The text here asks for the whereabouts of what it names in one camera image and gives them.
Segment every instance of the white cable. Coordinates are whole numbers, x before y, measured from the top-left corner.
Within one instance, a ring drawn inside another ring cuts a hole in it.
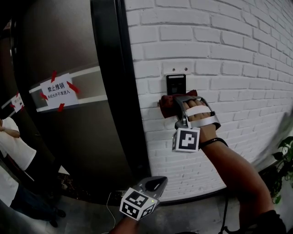
[[[115,225],[116,225],[116,219],[115,219],[114,215],[112,214],[112,212],[110,211],[110,209],[109,209],[109,207],[108,207],[108,202],[109,202],[109,199],[110,199],[111,193],[112,193],[112,192],[110,192],[110,194],[109,194],[109,197],[108,197],[108,200],[107,200],[107,204],[106,204],[106,206],[107,206],[107,209],[109,210],[110,214],[112,215],[112,217],[113,217],[113,219],[114,219],[114,226],[113,226],[113,228],[115,228]]]

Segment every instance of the hand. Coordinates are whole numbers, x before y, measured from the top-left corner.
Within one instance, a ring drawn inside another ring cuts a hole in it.
[[[195,101],[190,100],[188,103],[184,102],[184,106],[186,109],[192,108],[194,106],[201,106],[201,105],[206,106],[204,102],[199,100],[195,100]],[[193,116],[189,116],[188,120],[191,122],[195,120],[204,119],[210,116],[211,116],[211,113],[200,113]],[[200,143],[206,142],[208,140],[211,140],[217,137],[216,126],[214,124],[205,125],[200,128],[201,128]]]

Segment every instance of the white shirt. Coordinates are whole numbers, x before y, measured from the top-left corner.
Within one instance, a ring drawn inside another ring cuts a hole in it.
[[[0,166],[0,200],[9,207],[17,189],[18,183]]]
[[[16,123],[10,117],[2,121],[2,127],[19,131]],[[14,138],[4,131],[0,132],[0,150],[4,158],[8,154],[22,170],[28,168],[37,152],[21,138]]]

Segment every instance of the black switch panel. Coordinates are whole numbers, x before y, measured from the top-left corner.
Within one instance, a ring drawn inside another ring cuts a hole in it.
[[[167,75],[167,94],[185,94],[186,93],[186,75],[174,74]]]

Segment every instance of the red tape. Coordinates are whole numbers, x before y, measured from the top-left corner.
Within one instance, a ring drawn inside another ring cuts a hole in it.
[[[46,99],[46,100],[48,100],[47,99],[47,96],[44,93],[41,93],[41,97],[44,98],[44,99]]]
[[[75,93],[79,93],[79,89],[76,86],[74,86],[73,84],[71,84],[69,82],[67,82],[67,84],[68,84],[69,88],[71,88]]]
[[[60,106],[59,106],[59,108],[58,108],[58,112],[61,112],[61,111],[63,111],[63,107],[64,107],[64,103],[60,103]]]
[[[57,75],[57,72],[54,70],[52,73],[51,83],[55,81],[56,75]]]

